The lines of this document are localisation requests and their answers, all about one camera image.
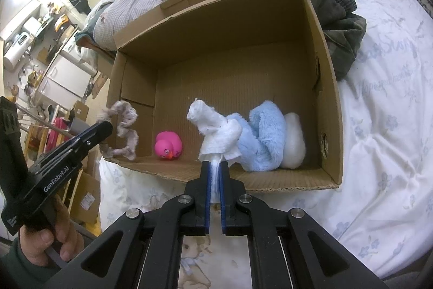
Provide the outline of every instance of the blue gripper pad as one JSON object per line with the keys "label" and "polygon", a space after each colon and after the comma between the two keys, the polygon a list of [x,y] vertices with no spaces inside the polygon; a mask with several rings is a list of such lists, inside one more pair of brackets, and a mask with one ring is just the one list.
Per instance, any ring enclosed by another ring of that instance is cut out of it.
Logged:
{"label": "blue gripper pad", "polygon": [[226,233],[226,202],[224,200],[224,182],[221,175],[221,163],[218,166],[218,179],[219,179],[219,203],[221,204],[221,227],[222,233]]}
{"label": "blue gripper pad", "polygon": [[210,163],[208,163],[206,204],[204,209],[204,228],[206,230],[206,234],[209,234],[209,224],[211,222],[211,188],[212,188],[212,166]]}

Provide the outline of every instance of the white label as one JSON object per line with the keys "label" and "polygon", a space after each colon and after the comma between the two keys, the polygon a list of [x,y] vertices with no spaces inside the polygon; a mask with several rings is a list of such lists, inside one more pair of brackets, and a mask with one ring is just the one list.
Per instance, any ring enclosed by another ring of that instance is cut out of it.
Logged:
{"label": "white label", "polygon": [[87,195],[84,196],[84,198],[80,202],[80,206],[83,207],[86,211],[88,211],[94,201],[95,198],[91,193],[88,192]]}

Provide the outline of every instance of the cabinet door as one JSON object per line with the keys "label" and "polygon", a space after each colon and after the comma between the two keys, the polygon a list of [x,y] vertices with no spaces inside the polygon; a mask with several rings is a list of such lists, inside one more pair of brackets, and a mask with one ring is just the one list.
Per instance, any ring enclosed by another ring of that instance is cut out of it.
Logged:
{"label": "cabinet door", "polygon": [[66,58],[58,55],[47,73],[47,77],[79,97],[84,97],[90,74]]}
{"label": "cabinet door", "polygon": [[81,99],[47,77],[41,82],[40,92],[49,101],[58,104],[66,110],[71,109],[75,102]]}

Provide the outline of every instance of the logo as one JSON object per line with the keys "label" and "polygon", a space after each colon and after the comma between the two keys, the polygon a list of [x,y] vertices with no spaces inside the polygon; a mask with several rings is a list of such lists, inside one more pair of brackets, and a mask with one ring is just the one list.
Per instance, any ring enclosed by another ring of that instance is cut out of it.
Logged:
{"label": "logo", "polygon": [[48,192],[54,186],[54,184],[56,184],[62,178],[62,176],[66,174],[68,170],[69,167],[64,167],[64,170],[62,170],[57,176],[55,176],[55,178],[51,179],[51,182],[44,187],[44,192]]}
{"label": "logo", "polygon": [[9,223],[10,226],[15,226],[15,224],[17,223],[17,216],[14,216],[13,218],[9,218],[7,222]]}

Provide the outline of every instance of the metal screw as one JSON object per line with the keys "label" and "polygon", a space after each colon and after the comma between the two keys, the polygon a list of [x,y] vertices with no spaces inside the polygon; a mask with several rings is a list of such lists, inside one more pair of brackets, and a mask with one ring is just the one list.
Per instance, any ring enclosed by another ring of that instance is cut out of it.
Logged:
{"label": "metal screw", "polygon": [[295,218],[302,218],[305,216],[305,212],[302,208],[292,208],[290,213]]}
{"label": "metal screw", "polygon": [[140,210],[138,208],[131,208],[126,211],[126,216],[128,218],[134,219],[140,215]]}
{"label": "metal screw", "polygon": [[190,195],[185,195],[185,194],[184,195],[180,195],[179,198],[178,198],[178,201],[181,204],[189,204],[191,202],[191,200],[192,200],[192,197]]}
{"label": "metal screw", "polygon": [[243,204],[249,204],[252,201],[252,196],[248,194],[240,195],[239,201]]}

